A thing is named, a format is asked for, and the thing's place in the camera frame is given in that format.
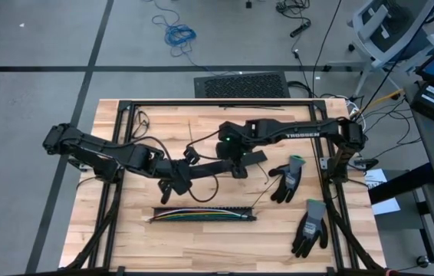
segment white paper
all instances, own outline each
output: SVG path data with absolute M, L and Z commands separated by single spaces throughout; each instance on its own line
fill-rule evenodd
M 367 171 L 365 175 L 365 183 L 372 189 L 382 183 L 387 182 L 386 176 L 382 169 L 371 169 Z M 396 212 L 401 208 L 395 198 L 387 199 L 383 202 L 372 205 L 372 211 L 374 215 L 386 214 L 388 212 Z

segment butcher block tabletop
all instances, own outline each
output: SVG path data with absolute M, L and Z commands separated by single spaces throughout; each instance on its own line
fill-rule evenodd
M 111 140 L 117 116 L 119 100 L 100 100 L 94 118 L 92 135 Z M 347 117 L 342 99 L 325 99 L 330 118 Z M 246 120 L 269 118 L 281 122 L 310 121 L 306 107 L 282 106 L 273 109 L 249 107 L 219 107 L 187 105 L 142 106 L 150 119 L 146 133 L 160 139 L 173 159 L 181 159 L 185 145 L 219 128 L 219 124 L 231 121 L 243 125 Z M 126 117 L 123 118 L 120 141 L 123 141 Z M 194 144 L 203 156 L 215 156 L 218 137 Z M 153 141 L 144 140 L 150 146 L 160 148 Z M 126 271 L 234 271 L 234 272 L 322 272 L 326 267 L 336 267 L 327 215 L 329 243 L 319 247 L 317 241 L 307 258 L 296 258 L 291 253 L 298 223 L 306 212 L 308 199 L 323 200 L 311 139 L 282 140 L 269 146 L 259 146 L 268 160 L 247 168 L 247 179 L 233 179 L 230 173 L 217 175 L 219 191 L 207 203 L 198 203 L 189 193 L 172 193 L 168 203 L 162 205 L 158 179 L 148 179 L 125 173 L 120 211 L 114 238 L 110 270 L 124 266 Z M 268 179 L 264 172 L 288 163 L 290 155 L 299 155 L 306 161 L 298 190 L 290 203 L 272 202 L 270 195 L 277 189 L 278 181 L 258 200 L 275 178 Z M 211 162 L 201 159 L 200 164 Z M 350 179 L 363 182 L 362 172 L 349 170 Z M 82 173 L 80 181 L 94 176 L 92 171 Z M 192 181 L 192 191 L 197 198 L 206 199 L 215 191 L 212 177 Z M 81 251 L 94 231 L 103 183 L 95 179 L 79 186 L 65 239 L 60 267 L 68 265 Z M 386 263 L 380 244 L 376 221 L 365 186 L 354 182 L 344 183 L 350 224 L 353 233 L 382 266 Z M 331 194 L 336 190 L 331 186 Z M 257 217 L 254 222 L 152 222 L 154 207 L 217 207 L 251 206 Z M 101 239 L 97 265 L 101 266 L 104 255 L 106 232 Z M 345 267 L 350 267 L 346 242 L 341 231 L 340 245 Z

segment white chair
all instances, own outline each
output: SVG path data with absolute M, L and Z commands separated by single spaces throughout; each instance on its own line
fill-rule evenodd
M 398 22 L 399 9 L 402 9 L 403 22 Z M 349 51 L 360 55 L 361 61 L 332 61 L 330 66 L 347 66 L 361 68 L 361 77 L 355 90 L 359 94 L 367 77 L 373 72 L 386 74 L 393 62 L 409 60 L 429 43 L 424 32 L 418 33 L 401 57 L 400 52 L 415 36 L 416 31 L 434 9 L 434 0 L 369 0 L 347 24 L 355 31 L 355 39 L 349 45 Z M 388 80 L 399 89 L 390 78 Z

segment blue cable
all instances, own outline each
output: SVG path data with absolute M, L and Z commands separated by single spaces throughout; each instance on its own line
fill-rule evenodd
M 154 5 L 156 8 L 158 8 L 161 11 L 164 12 L 172 12 L 176 15 L 176 20 L 170 24 L 166 20 L 166 17 L 164 15 L 154 15 L 152 18 L 152 23 L 155 25 L 162 25 L 166 28 L 165 34 L 164 34 L 164 42 L 166 42 L 167 45 L 171 46 L 171 50 L 169 53 L 171 54 L 171 57 L 177 58 L 181 57 L 182 55 L 185 55 L 188 61 L 193 64 L 194 66 L 200 67 L 208 71 L 210 74 L 214 76 L 223 76 L 228 73 L 236 74 L 235 72 L 227 71 L 222 74 L 215 74 L 210 69 L 208 69 L 206 66 L 197 65 L 195 62 L 192 61 L 192 58 L 189 56 L 189 53 L 193 51 L 192 49 L 192 41 L 196 39 L 196 33 L 188 27 L 188 25 L 185 24 L 178 24 L 180 20 L 179 13 L 170 9 L 170 8 L 162 8 L 159 6 L 156 2 L 156 0 L 142 0 L 144 2 L 154 2 Z

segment work glove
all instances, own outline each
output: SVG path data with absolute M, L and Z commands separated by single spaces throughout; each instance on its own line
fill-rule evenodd
M 320 238 L 319 246 L 327 247 L 327 228 L 323 220 L 326 205 L 313 199 L 307 200 L 307 212 L 301 220 L 292 243 L 292 253 L 295 257 L 306 258 L 311 252 L 317 238 Z
M 290 156 L 287 165 L 271 169 L 268 175 L 273 177 L 282 174 L 277 190 L 271 195 L 270 199 L 277 203 L 285 201 L 289 203 L 294 197 L 295 191 L 299 187 L 302 176 L 302 166 L 306 162 L 300 156 Z

